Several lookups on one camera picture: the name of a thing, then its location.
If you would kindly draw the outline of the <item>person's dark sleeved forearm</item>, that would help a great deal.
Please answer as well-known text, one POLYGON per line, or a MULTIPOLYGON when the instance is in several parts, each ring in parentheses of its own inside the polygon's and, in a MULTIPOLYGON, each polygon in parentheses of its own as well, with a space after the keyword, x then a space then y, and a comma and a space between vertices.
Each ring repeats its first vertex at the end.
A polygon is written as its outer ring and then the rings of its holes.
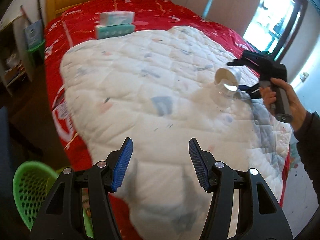
POLYGON ((294 132, 297 142, 297 151, 304 168, 312 181, 313 189, 319 203, 319 146, 320 124, 317 112, 306 112, 306 117, 300 129, 294 132))

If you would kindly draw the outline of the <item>person's right hand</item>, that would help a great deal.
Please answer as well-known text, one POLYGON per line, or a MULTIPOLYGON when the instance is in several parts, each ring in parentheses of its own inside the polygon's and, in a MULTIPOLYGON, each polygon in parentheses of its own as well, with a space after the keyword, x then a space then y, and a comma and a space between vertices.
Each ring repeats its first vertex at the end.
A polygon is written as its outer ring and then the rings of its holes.
MULTIPOLYGON (((293 130, 296 132, 298 131, 306 117, 306 109, 303 107, 302 103, 300 102, 297 94, 293 90, 292 86, 285 82, 282 79, 276 79, 276 78, 271 78, 271 82, 276 85, 281 87, 283 90, 285 90, 288 100, 289 100, 289 107, 291 109, 291 114, 293 116, 293 120, 291 122, 291 126, 293 130)), ((259 88, 260 94, 262 96, 264 105, 268 109, 268 111, 273 115, 276 116, 274 110, 272 109, 272 105, 276 102, 277 96, 276 92, 273 92, 270 87, 260 87, 259 88)))

